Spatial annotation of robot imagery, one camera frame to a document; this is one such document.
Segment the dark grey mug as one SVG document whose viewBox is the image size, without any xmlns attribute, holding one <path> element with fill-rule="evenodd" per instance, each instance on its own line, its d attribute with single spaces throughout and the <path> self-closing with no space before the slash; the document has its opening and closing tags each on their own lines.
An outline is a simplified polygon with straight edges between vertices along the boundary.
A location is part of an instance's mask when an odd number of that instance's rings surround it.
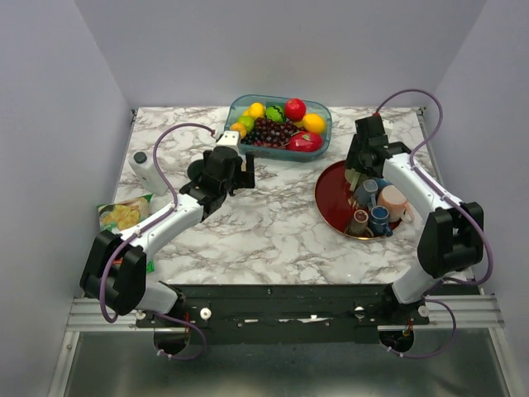
<svg viewBox="0 0 529 397">
<path fill-rule="evenodd" d="M 199 179 L 205 170 L 205 161 L 203 159 L 193 161 L 187 168 L 187 176 L 190 180 Z"/>
</svg>

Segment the light green mug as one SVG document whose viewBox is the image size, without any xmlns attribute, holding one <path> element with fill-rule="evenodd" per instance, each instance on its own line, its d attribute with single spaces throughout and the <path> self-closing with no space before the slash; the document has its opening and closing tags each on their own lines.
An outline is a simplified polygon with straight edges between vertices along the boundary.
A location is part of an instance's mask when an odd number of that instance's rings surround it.
<svg viewBox="0 0 529 397">
<path fill-rule="evenodd" d="M 366 180 L 366 175 L 353 169 L 347 169 L 344 173 L 344 176 L 346 178 L 346 182 L 350 186 L 351 192 L 354 192 L 358 186 Z"/>
</svg>

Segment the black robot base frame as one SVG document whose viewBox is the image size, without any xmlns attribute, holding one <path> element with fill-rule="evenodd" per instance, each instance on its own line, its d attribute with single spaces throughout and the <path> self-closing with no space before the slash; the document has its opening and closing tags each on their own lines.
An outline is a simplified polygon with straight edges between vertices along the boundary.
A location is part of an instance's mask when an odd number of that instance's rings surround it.
<svg viewBox="0 0 529 397">
<path fill-rule="evenodd" d="M 376 344 L 381 326 L 427 325 L 419 300 L 400 304 L 387 285 L 180 285 L 172 316 L 213 344 Z"/>
</svg>

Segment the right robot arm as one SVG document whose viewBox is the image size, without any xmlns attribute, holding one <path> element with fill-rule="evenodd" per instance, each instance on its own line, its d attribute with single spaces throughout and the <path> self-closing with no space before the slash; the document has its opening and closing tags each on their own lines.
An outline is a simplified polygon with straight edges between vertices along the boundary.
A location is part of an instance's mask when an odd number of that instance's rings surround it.
<svg viewBox="0 0 529 397">
<path fill-rule="evenodd" d="M 386 322 L 402 322 L 410 314 L 409 304 L 421 300 L 445 276 L 481 262 L 483 209 L 450 194 L 413 159 L 405 144 L 389 141 L 378 113 L 355 121 L 346 168 L 391 182 L 424 221 L 418 263 L 391 284 L 393 296 L 379 306 Z"/>
</svg>

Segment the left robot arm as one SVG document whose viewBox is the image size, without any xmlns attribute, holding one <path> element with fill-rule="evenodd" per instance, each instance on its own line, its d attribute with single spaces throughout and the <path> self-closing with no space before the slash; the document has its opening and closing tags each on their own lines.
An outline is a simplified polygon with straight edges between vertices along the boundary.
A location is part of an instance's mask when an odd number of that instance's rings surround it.
<svg viewBox="0 0 529 397">
<path fill-rule="evenodd" d="M 147 263 L 180 233 L 216 212 L 237 189 L 255 187 L 254 156 L 241 158 L 227 146 L 203 153 L 203 169 L 183 186 L 176 200 L 122 232 L 100 232 L 80 279 L 81 289 L 103 309 L 118 315 L 154 312 L 166 327 L 183 317 L 181 294 L 162 281 L 150 282 Z"/>
</svg>

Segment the brown mug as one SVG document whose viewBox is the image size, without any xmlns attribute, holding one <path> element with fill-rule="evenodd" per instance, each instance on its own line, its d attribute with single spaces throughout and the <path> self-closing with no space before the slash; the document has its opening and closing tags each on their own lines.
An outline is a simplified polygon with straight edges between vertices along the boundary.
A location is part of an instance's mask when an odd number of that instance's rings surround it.
<svg viewBox="0 0 529 397">
<path fill-rule="evenodd" d="M 374 237 L 369 229 L 369 214 L 364 209 L 355 210 L 346 226 L 345 234 L 352 237 Z"/>
</svg>

